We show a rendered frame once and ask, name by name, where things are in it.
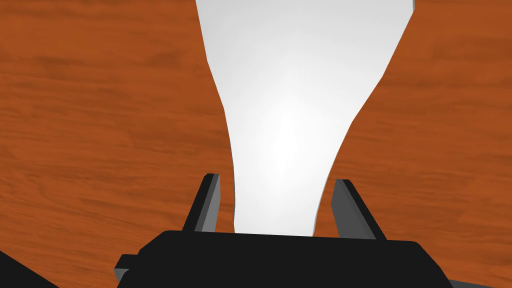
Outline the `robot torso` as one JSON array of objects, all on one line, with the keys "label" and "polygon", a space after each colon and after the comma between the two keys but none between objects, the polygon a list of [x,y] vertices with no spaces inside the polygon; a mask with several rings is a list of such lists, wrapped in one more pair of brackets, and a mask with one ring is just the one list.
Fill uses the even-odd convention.
[{"label": "robot torso", "polygon": [[341,144],[415,0],[195,0],[225,114],[234,231],[311,237]]}]

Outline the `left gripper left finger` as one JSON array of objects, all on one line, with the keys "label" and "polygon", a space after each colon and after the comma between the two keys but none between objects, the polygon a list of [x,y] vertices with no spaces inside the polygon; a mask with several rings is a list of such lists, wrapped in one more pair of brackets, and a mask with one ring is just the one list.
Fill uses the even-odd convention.
[{"label": "left gripper left finger", "polygon": [[215,232],[220,201],[220,176],[216,173],[207,173],[196,193],[182,230]]}]

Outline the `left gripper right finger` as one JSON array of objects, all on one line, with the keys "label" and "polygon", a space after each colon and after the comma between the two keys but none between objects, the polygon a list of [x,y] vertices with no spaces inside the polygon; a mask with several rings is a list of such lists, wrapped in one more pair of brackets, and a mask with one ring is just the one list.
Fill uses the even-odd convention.
[{"label": "left gripper right finger", "polygon": [[335,181],[331,209],[340,238],[387,239],[361,195],[348,179]]}]

